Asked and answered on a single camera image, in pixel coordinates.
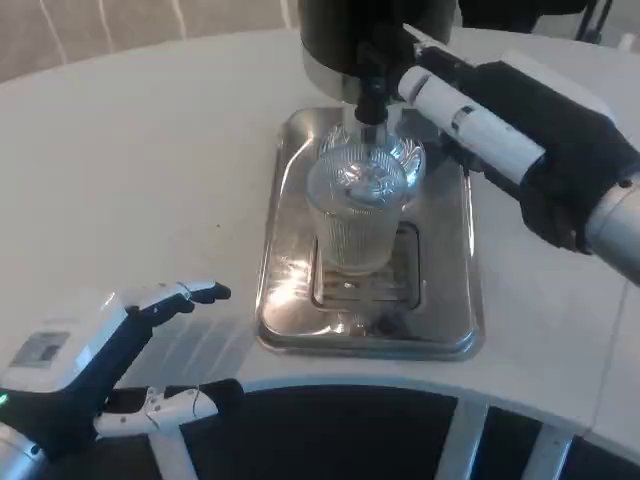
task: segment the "black surface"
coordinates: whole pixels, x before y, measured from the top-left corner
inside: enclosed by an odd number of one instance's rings
[[[376,387],[290,388],[245,396],[241,410],[183,428],[199,478],[433,478],[456,401]],[[540,423],[489,411],[472,480],[519,480]],[[145,438],[103,440],[46,480],[159,478]],[[640,479],[640,468],[576,439],[561,480]]]
[[[104,439],[49,466],[42,480],[161,480],[147,437]]]
[[[430,478],[454,408],[399,389],[292,388],[184,432],[203,479]]]
[[[519,479],[540,431],[540,422],[491,408],[472,480]]]
[[[591,445],[574,440],[560,480],[638,480],[640,467]]]

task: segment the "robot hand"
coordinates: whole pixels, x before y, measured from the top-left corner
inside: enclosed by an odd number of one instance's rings
[[[472,66],[428,46],[415,63],[398,77],[399,95],[482,160],[530,230],[595,253],[640,286],[640,154],[606,109],[585,106],[579,86],[573,98],[559,93],[572,82],[555,72],[548,86],[532,61],[525,71],[507,61]]]
[[[0,370],[0,478],[31,478],[93,442],[95,418],[153,329],[230,296],[215,282],[175,283],[121,295],[86,289],[61,302]],[[216,386],[202,391],[203,412],[215,413]]]

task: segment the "drip tray grate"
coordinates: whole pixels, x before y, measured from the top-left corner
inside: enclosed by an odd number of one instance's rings
[[[362,303],[391,302],[412,310],[420,303],[419,255],[418,231],[409,223],[400,225],[389,263],[369,275],[345,275],[323,264],[316,242],[313,300],[325,309],[357,310]]]

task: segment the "clear plastic cup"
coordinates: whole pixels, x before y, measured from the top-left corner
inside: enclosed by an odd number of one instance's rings
[[[400,163],[381,147],[347,144],[326,151],[307,177],[323,262],[366,275],[390,259],[407,192]]]

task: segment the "white countertop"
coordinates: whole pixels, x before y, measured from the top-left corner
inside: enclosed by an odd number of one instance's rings
[[[452,47],[473,61],[516,48],[546,63],[603,98],[640,146],[640,57],[469,30],[457,30]],[[257,343],[277,132],[298,109],[334,104],[307,80],[300,59],[297,33],[248,33],[0,85],[0,355],[10,358],[13,339],[63,290],[213,277],[232,288],[232,300],[159,329],[123,385],[234,376],[248,390],[406,386],[487,401],[579,434],[595,423],[594,435],[611,446],[640,452],[640,425],[622,432],[628,425],[616,422],[633,417],[638,403],[618,403],[619,392],[628,387],[640,400],[640,384],[621,386],[640,358],[620,353],[631,340],[614,342],[625,281],[595,258],[538,240],[518,205],[480,176],[473,195],[487,340],[473,359],[313,358]],[[630,335],[640,329],[631,320],[622,325]]]

